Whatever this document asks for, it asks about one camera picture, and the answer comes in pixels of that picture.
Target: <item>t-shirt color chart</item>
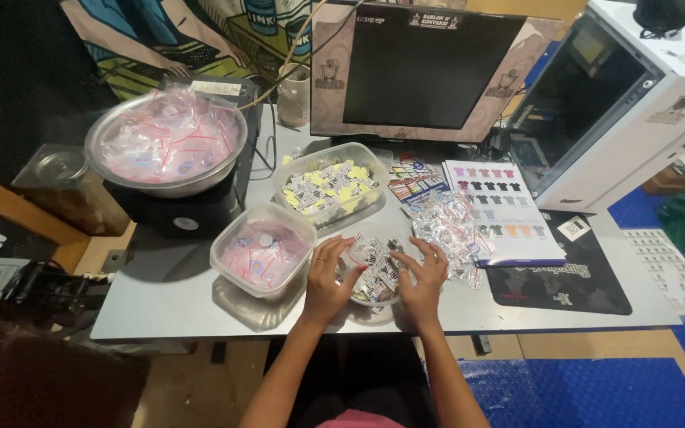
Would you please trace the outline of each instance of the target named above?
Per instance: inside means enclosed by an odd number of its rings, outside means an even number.
[[[493,254],[481,266],[561,266],[565,254],[530,195],[517,165],[446,160],[452,190],[473,195],[471,216],[495,237]]]

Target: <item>pink shirt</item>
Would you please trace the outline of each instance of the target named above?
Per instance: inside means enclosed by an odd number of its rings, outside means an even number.
[[[348,409],[334,420],[328,420],[317,428],[404,428],[389,417]]]

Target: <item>black screen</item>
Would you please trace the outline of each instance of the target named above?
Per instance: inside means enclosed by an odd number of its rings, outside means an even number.
[[[420,19],[448,17],[449,23],[455,17],[458,23],[455,30],[410,25],[416,13]],[[362,5],[342,121],[461,129],[524,22],[516,16]]]

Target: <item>monitor frame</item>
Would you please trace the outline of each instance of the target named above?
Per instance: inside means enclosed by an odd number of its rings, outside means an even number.
[[[461,17],[479,12],[459,11],[425,6],[367,3],[383,8],[408,8],[412,14],[429,13],[445,17]],[[325,4],[313,19],[311,45],[324,43],[345,21],[353,9],[349,4]],[[313,57],[310,79],[310,133],[316,136],[372,134],[386,139],[422,139],[451,142],[481,142],[499,119],[530,69],[546,50],[553,37],[563,27],[558,19],[527,17],[504,59],[493,73],[480,100],[474,105],[467,121],[459,130],[416,126],[362,125],[344,123],[346,86],[350,56],[358,11],[354,11],[345,27]],[[519,17],[519,15],[493,15]],[[516,78],[509,82],[510,71]]]

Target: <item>white machine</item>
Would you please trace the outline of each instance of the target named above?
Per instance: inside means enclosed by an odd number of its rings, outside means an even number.
[[[603,211],[685,154],[685,27],[641,39],[634,10],[591,0],[507,122],[539,208]]]

